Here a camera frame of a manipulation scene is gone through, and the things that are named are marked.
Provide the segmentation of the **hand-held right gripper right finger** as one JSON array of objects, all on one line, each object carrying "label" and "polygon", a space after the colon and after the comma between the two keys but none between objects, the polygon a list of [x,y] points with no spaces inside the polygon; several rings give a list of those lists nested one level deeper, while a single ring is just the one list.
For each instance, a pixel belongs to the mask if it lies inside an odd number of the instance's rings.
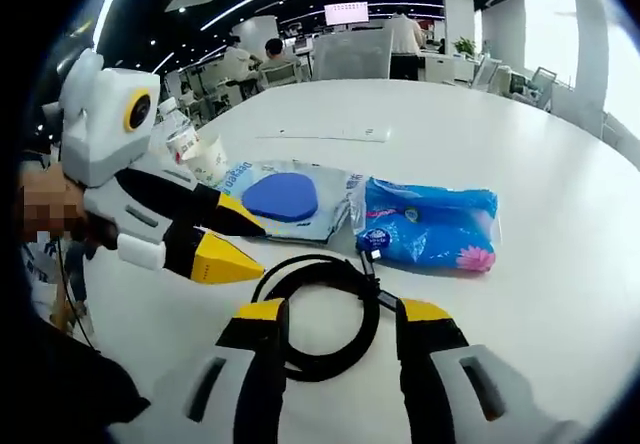
[{"label": "hand-held right gripper right finger", "polygon": [[414,443],[579,443],[586,435],[578,422],[542,410],[521,373],[469,344],[434,304],[398,301],[396,343]]}]

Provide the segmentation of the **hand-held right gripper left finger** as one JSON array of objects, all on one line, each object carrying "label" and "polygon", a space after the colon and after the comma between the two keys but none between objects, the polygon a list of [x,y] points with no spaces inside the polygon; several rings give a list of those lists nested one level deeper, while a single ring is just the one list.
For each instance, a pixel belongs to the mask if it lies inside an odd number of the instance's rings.
[{"label": "hand-held right gripper left finger", "polygon": [[238,309],[215,344],[167,377],[169,443],[276,443],[288,302]]}]

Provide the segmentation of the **person's left hand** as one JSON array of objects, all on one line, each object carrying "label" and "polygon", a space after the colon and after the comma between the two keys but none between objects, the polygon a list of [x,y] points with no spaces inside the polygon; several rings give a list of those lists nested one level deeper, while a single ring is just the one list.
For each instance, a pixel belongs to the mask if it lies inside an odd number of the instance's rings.
[{"label": "person's left hand", "polygon": [[118,230],[115,224],[100,216],[87,213],[81,218],[81,236],[92,248],[117,249]]}]

